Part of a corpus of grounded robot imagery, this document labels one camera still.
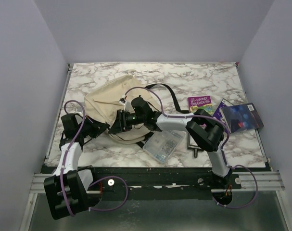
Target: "white marble tabletop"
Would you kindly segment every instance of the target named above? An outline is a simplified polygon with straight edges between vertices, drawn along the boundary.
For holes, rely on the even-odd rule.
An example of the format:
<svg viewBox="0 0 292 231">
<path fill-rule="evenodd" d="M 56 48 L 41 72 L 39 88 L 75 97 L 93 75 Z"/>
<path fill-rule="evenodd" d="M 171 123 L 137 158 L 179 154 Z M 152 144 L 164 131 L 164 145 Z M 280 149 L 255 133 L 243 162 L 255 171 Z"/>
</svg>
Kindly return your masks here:
<svg viewBox="0 0 292 231">
<path fill-rule="evenodd" d="M 153 83 L 168 84 L 175 92 L 180 107 L 188 108 L 190 96 L 210 95 L 216 108 L 222 98 L 233 104 L 246 103 L 239 75 L 234 63 L 228 64 L 161 64 L 161 63 L 87 63 L 74 64 L 64 98 L 84 103 L 84 97 L 107 81 L 130 74 L 145 86 Z M 164 87 L 153 90 L 162 98 L 164 109 L 176 113 L 170 93 Z M 75 106 L 69 108 L 74 112 Z M 59 163 L 61 152 L 59 141 L 63 126 L 58 121 L 51 146 L 48 166 Z M 232 134 L 225 145 L 225 153 L 231 165 L 241 164 L 247 167 L 264 167 L 265 158 L 255 130 Z M 161 164 L 145 153 L 136 144 L 119 144 L 109 138 L 105 132 L 86 145 L 79 166 L 94 167 L 210 167 L 206 152 L 199 152 L 193 158 L 192 150 L 187 150 L 187 139 L 177 147 L 165 164 Z"/>
</svg>

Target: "book cover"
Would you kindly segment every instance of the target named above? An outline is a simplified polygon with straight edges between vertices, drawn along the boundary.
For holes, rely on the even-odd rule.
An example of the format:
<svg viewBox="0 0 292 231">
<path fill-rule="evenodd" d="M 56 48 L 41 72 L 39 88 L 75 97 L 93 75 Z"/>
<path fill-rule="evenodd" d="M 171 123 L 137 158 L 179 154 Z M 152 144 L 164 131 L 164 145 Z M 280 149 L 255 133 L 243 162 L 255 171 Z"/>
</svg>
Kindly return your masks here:
<svg viewBox="0 0 292 231">
<path fill-rule="evenodd" d="M 231 133 L 264 126 L 252 103 L 223 107 L 220 111 Z"/>
<path fill-rule="evenodd" d="M 218 119 L 220 121 L 222 121 L 223 123 L 225 123 L 225 120 L 220 112 L 220 109 L 223 107 L 230 107 L 233 106 L 233 104 L 231 102 L 229 102 L 228 100 L 222 99 L 221 103 L 217 106 L 215 112 L 213 113 L 212 117 L 215 119 Z"/>
<path fill-rule="evenodd" d="M 188 97 L 188 102 L 190 112 L 196 112 L 197 109 L 201 108 L 204 109 L 210 115 L 214 113 L 211 97 L 209 95 Z"/>
</svg>

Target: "gray wall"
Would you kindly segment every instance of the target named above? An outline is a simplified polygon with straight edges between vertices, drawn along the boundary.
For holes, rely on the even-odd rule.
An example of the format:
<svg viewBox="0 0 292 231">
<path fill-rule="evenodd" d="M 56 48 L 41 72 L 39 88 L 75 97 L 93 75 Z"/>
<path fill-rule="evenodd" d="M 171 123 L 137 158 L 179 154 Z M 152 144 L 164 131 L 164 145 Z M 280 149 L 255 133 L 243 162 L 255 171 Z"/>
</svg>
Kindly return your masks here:
<svg viewBox="0 0 292 231">
<path fill-rule="evenodd" d="M 234 62 L 273 0 L 35 0 L 68 62 Z"/>
<path fill-rule="evenodd" d="M 265 124 L 261 140 L 292 206 L 292 0 L 275 0 L 240 62 L 240 75 Z"/>
<path fill-rule="evenodd" d="M 0 231 L 18 230 L 67 64 L 32 0 L 0 0 Z"/>
</svg>

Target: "table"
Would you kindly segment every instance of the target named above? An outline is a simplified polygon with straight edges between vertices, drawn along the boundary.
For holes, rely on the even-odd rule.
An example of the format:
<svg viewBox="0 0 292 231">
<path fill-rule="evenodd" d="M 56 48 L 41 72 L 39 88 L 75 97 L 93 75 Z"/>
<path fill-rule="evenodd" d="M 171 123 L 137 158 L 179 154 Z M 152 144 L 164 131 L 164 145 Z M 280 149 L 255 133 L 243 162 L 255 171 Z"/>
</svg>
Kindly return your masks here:
<svg viewBox="0 0 292 231">
<path fill-rule="evenodd" d="M 164 63 L 86 63 L 74 64 L 64 97 L 67 100 L 84 102 L 84 96 L 107 81 L 130 74 L 145 86 L 153 83 L 165 83 L 175 92 L 180 107 L 188 108 L 190 96 L 210 95 L 213 107 L 217 107 L 222 98 L 233 104 L 246 103 L 245 94 L 235 63 L 204 64 L 164 64 Z M 162 98 L 164 109 L 175 113 L 170 92 L 164 87 L 153 90 Z M 74 112 L 76 105 L 69 111 Z M 64 115 L 63 107 L 60 116 Z M 63 127 L 58 121 L 47 165 L 56 167 L 61 152 L 59 141 Z M 255 130 L 232 134 L 225 145 L 225 153 L 231 165 L 241 164 L 247 167 L 265 167 L 265 156 Z M 199 152 L 193 158 L 192 150 L 187 150 L 184 139 L 165 164 L 161 164 L 145 153 L 136 144 L 119 144 L 108 137 L 107 133 L 84 146 L 79 166 L 94 167 L 211 167 L 206 152 Z"/>
</svg>

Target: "plastic container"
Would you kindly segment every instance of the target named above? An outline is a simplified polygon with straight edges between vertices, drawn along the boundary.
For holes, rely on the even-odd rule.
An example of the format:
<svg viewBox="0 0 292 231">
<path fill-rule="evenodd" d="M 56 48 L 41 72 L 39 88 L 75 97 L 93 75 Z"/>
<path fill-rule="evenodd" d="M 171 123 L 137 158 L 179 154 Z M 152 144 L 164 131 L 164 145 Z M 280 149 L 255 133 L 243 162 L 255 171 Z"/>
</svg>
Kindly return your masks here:
<svg viewBox="0 0 292 231">
<path fill-rule="evenodd" d="M 184 137 L 185 132 L 181 131 L 155 132 L 145 143 L 143 150 L 159 162 L 165 163 Z"/>
</svg>

